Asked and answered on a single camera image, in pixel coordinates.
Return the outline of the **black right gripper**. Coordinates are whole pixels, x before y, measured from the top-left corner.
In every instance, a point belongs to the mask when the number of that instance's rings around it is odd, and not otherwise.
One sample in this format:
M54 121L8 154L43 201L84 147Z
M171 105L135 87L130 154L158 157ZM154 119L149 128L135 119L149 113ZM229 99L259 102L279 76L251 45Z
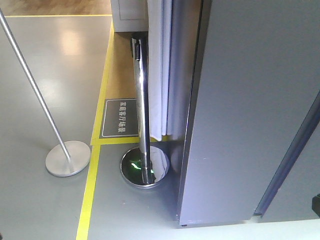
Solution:
M320 194L312 198L311 209L320 218Z

